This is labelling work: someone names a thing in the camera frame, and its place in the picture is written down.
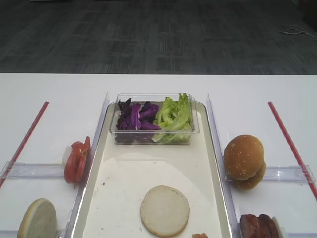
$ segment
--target white tray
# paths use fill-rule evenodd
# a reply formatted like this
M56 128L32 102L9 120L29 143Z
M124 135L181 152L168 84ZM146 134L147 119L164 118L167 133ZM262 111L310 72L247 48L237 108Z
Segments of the white tray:
M190 218L177 237L206 233L230 237L206 108L197 103L200 133L190 145L115 145L107 110L74 237L156 237L140 220L140 205L152 187L172 186L187 197Z

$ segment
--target carpet floor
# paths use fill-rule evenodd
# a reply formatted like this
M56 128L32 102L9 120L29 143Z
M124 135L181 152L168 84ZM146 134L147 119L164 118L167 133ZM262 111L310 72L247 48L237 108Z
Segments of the carpet floor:
M317 74L291 0L0 1L0 72Z

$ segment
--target lettuce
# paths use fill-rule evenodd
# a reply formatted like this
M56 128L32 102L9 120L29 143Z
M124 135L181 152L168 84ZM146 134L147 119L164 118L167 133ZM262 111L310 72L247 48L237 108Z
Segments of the lettuce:
M166 97L162 109L157 113L154 124L164 130L191 130L191 109L190 101L186 93L179 94L178 102ZM171 141L187 141L190 134L156 134L154 142L169 143Z

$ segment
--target bun slice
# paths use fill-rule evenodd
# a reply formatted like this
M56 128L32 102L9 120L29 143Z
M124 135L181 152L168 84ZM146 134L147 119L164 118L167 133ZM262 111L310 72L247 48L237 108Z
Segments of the bun slice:
M252 135L239 135L224 150L224 165L236 180L247 180L256 175L264 161L262 143Z
M263 161L261 168L257 171L256 175L247 179L247 180L236 180L234 179L234 183L238 188L242 190L250 190L255 188L263 179L266 171L266 163Z
M177 189L167 186L152 188L141 203L144 226L158 237L173 237L186 227L189 203Z
M56 238L56 231L55 208L50 201L40 198L27 209L17 238Z

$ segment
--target sliced tomato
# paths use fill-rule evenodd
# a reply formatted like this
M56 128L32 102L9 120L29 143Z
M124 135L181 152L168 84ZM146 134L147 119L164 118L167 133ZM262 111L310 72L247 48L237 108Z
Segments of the sliced tomato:
M80 182L80 180L83 177L85 165L86 165L86 158L85 156L82 155L80 158L80 162L79 162L77 173L76 173L76 180L78 182Z
M75 148L71 152L64 170L64 178L67 183L77 182L76 174L81 156L81 150L79 148Z
M85 146L88 148L87 154L89 155L90 150L91 150L91 147L90 147L90 138L89 138L89 136L86 136Z
M86 158L91 149L90 139L87 136L85 144L80 141L76 141L71 147L73 148L73 151L67 160L64 170L64 178L67 183L81 181L86 165Z

